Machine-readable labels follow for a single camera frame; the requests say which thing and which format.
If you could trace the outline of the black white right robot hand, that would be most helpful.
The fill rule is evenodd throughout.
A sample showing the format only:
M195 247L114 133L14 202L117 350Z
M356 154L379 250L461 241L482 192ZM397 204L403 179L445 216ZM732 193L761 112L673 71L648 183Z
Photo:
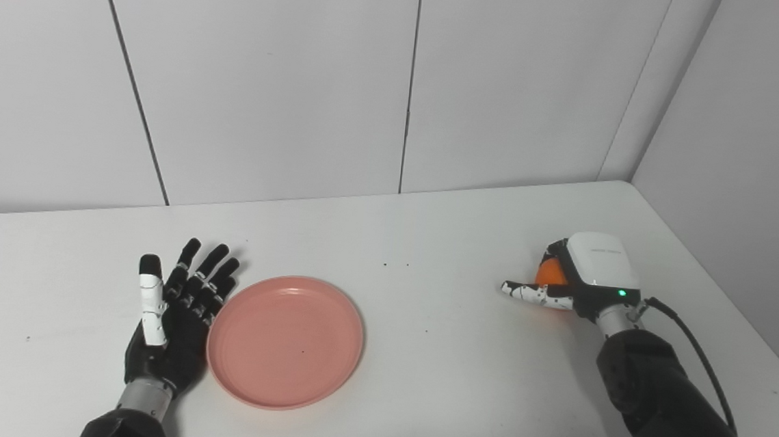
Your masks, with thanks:
M572 311L615 334L639 328L639 286L619 238L580 232L545 248L533 282L504 281L501 291L543 308Z

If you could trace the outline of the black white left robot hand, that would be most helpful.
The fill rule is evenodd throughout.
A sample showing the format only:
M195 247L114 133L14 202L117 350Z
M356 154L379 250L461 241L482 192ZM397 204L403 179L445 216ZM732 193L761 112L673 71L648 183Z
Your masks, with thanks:
M150 284L154 313L151 325L138 323L124 357L124 382L161 381L173 397L182 395L207 367L209 330L233 292L241 263L219 244L192 267L202 248L197 237L181 250L168 278L159 256L142 255L140 282Z

